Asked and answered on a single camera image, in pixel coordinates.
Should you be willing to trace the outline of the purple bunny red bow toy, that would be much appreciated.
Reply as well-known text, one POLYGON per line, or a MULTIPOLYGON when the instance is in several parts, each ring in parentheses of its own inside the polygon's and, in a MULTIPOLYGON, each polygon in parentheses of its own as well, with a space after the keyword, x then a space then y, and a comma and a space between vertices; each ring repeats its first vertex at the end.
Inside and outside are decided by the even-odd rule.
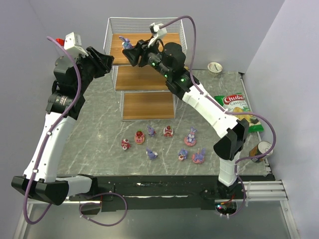
POLYGON ((155 131, 155 129, 153 128, 153 127, 151 127, 151 126, 147 126, 147 130, 148 130, 148 135, 149 136, 155 136, 155 134, 156 134, 156 131, 155 131))

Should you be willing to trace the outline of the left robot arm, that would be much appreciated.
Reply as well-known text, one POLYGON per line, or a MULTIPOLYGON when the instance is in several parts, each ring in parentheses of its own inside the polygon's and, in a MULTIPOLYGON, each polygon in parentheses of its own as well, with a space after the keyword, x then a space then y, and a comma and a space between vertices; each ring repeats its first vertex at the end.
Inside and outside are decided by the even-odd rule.
POLYGON ((61 205, 69 196, 97 192, 97 178, 79 174, 58 178, 57 167, 66 140, 85 103, 84 92, 93 79, 108 74, 114 57, 87 47, 87 55, 78 55, 75 63, 68 57, 55 62, 55 80, 48 98, 44 128, 34 156, 21 176, 14 176, 11 186, 30 199, 61 205))

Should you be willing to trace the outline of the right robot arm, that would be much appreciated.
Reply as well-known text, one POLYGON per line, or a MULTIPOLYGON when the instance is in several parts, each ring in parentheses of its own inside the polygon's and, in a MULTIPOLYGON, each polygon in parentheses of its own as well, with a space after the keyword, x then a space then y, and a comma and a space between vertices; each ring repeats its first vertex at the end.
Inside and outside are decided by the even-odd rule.
POLYGON ((194 108, 213 127, 220 138, 213 147, 220 160, 218 188, 221 193, 234 190, 239 181, 236 161, 249 131, 247 120, 239 120, 222 108, 185 69, 186 55, 181 45, 169 42, 159 50, 159 44, 148 46, 148 42, 139 40, 122 53, 132 66, 149 65, 164 76, 169 91, 194 108))

